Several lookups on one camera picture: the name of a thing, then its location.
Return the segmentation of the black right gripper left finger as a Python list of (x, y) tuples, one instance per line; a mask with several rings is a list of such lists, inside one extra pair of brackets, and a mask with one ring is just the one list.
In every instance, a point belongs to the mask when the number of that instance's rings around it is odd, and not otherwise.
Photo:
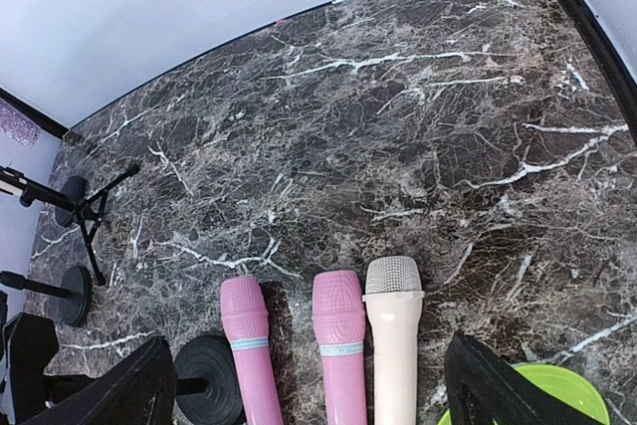
[(176, 372), (168, 341), (154, 336), (102, 377), (29, 424), (170, 424)]

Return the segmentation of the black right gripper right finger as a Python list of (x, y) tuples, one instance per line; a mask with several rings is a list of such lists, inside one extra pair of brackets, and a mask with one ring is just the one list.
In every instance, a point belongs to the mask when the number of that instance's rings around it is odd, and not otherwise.
[(596, 419), (524, 378), (490, 348), (457, 330), (444, 357), (453, 424), (595, 424)]

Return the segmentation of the black stand with clip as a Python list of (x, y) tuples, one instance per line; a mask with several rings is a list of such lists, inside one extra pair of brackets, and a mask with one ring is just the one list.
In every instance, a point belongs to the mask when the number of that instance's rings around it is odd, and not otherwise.
[(222, 335), (200, 335), (174, 360), (175, 400), (192, 424), (231, 425), (246, 420), (230, 343)]

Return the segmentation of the pink microphone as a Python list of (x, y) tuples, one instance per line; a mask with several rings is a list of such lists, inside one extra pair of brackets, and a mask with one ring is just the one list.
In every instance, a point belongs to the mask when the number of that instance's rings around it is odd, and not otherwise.
[(315, 276), (313, 323), (321, 358), (329, 424), (365, 424), (364, 377), (366, 315), (356, 272)]
[(268, 311), (259, 283), (250, 277), (224, 281), (220, 305), (247, 422), (282, 424), (284, 419), (270, 356)]

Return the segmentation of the beige microphone tall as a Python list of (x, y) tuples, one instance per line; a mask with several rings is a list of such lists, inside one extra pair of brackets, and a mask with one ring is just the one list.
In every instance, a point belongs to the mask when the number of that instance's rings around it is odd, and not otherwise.
[(383, 257), (369, 264), (363, 302), (373, 338), (376, 424), (416, 422), (417, 335), (423, 298), (412, 258)]

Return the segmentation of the black tripod shock-mount stand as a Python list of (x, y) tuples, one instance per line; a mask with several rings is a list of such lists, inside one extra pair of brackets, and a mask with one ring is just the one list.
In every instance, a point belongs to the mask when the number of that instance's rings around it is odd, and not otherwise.
[(92, 242), (104, 221), (109, 193), (139, 170), (139, 164), (132, 164), (105, 187), (87, 197), (88, 181), (81, 176), (71, 176), (62, 190), (57, 191), (28, 178), (18, 170), (2, 166), (1, 192), (18, 196), (20, 204), (24, 207), (30, 207), (34, 201), (53, 205), (55, 219), (60, 226), (70, 227), (78, 224), (97, 285), (104, 286), (106, 279), (99, 268)]

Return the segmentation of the black stand of small beige microphone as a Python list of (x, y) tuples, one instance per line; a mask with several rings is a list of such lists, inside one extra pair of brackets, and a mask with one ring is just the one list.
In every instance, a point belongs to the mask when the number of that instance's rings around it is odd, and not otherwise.
[(85, 198), (88, 181), (81, 176), (71, 176), (62, 186), (61, 194), (72, 205), (70, 210), (61, 206), (55, 208), (55, 220), (62, 227), (70, 227), (75, 222), (74, 208)]

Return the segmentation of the glitter silver-head microphone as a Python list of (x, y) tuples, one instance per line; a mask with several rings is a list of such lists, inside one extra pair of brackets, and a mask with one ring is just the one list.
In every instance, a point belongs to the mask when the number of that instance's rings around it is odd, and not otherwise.
[(32, 148), (41, 134), (41, 128), (25, 114), (0, 100), (0, 127), (9, 138), (26, 148)]

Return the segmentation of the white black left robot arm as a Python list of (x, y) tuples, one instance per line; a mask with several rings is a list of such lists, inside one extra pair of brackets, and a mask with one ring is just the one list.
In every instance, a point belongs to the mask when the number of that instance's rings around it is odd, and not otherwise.
[(93, 380), (83, 374), (47, 375), (59, 351), (51, 319), (27, 313), (12, 317), (3, 328), (1, 422), (21, 424), (78, 393)]

